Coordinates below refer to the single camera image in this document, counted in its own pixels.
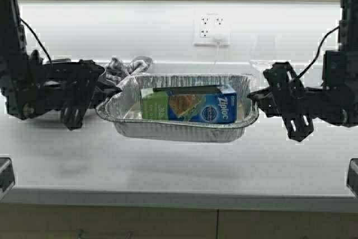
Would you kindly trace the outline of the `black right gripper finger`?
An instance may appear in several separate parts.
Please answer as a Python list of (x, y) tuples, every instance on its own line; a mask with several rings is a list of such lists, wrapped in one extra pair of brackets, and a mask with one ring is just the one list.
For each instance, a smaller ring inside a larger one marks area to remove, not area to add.
[(247, 97), (253, 102), (256, 102), (259, 107), (277, 107), (274, 92), (271, 87), (250, 92)]
[(303, 141), (314, 128), (312, 119), (304, 111), (304, 86), (288, 62), (274, 63), (263, 72), (268, 82), (264, 95), (264, 112), (268, 117), (282, 118), (288, 137), (297, 142)]

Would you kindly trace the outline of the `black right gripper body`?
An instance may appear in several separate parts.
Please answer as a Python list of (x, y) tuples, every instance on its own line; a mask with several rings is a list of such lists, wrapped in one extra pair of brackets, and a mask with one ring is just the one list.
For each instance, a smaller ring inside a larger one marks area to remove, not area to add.
[(294, 82), (293, 97), (298, 109), (293, 118), (295, 127), (311, 127), (315, 118), (335, 126), (357, 126), (357, 88), (312, 88)]

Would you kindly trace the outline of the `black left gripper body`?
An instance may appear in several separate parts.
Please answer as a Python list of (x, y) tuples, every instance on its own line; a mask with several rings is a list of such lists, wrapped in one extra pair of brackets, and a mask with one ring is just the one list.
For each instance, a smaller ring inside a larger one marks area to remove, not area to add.
[(38, 53), (8, 53), (8, 114), (33, 119), (52, 110), (61, 112), (71, 63), (40, 64)]

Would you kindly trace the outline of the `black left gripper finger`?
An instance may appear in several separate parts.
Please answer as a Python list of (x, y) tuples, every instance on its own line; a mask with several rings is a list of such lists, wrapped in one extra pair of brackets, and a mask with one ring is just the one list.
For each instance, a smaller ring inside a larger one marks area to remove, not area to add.
[(120, 93), (122, 90), (115, 84), (108, 81), (97, 81), (95, 91), (93, 94), (93, 103), (100, 104), (114, 95)]
[(99, 77), (105, 69), (94, 62), (71, 63), (64, 90), (61, 121), (69, 130), (82, 127)]

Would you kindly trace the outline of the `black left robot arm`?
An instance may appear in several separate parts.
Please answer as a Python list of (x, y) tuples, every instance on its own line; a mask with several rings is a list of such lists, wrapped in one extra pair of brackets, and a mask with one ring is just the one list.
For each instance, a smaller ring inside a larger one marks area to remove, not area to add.
[(1, 94), (7, 113), (20, 120), (51, 111), (61, 113), (69, 129), (82, 127), (88, 109), (121, 92), (92, 60), (44, 63), (37, 50), (26, 50), (25, 29), (17, 0), (1, 0)]

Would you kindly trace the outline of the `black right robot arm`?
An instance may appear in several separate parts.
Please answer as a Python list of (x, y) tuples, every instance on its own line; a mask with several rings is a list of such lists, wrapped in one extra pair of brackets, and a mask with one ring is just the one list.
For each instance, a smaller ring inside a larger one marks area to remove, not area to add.
[(305, 87), (289, 62), (276, 62), (263, 72), (268, 87), (251, 92), (268, 118), (280, 116), (289, 139), (303, 141), (314, 131), (313, 119), (347, 128), (357, 126), (357, 0), (341, 0), (337, 50), (323, 57), (322, 85)]

